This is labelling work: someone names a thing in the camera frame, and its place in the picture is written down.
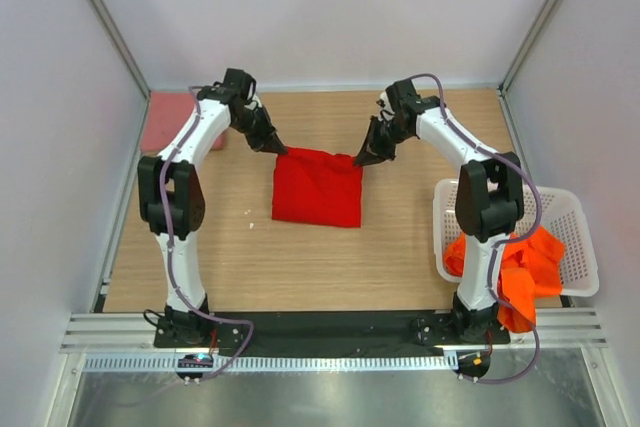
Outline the red t shirt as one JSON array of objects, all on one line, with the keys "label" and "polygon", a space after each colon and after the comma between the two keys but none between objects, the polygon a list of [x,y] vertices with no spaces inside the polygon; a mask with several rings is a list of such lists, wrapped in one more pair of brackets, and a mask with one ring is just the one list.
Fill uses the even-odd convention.
[{"label": "red t shirt", "polygon": [[363,169],[345,154],[289,148],[276,159],[271,218],[340,228],[362,223]]}]

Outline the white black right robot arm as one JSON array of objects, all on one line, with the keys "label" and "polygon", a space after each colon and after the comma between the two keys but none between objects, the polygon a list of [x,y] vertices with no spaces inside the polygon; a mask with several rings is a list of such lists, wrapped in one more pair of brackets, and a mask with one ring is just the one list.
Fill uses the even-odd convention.
[{"label": "white black right robot arm", "polygon": [[459,341],[479,342],[497,320],[501,256],[524,215],[519,158],[478,140],[455,119],[441,94],[421,96],[412,77],[386,87],[377,104],[380,112],[370,119],[354,165],[391,161],[396,146],[415,137],[458,170],[455,216],[465,236],[465,255],[449,327]]}]

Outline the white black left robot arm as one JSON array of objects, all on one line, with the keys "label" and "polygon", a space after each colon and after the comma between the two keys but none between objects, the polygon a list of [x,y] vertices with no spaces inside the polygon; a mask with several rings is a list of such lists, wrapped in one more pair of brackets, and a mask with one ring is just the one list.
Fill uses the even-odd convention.
[{"label": "white black left robot arm", "polygon": [[206,213],[199,169],[214,142],[227,130],[242,134],[255,152],[284,154],[257,81],[229,68],[222,80],[193,87],[193,110],[167,147],[145,155],[137,166],[139,212],[158,243],[168,294],[155,324],[157,347],[199,347],[219,325],[209,312],[198,260],[198,231]]}]

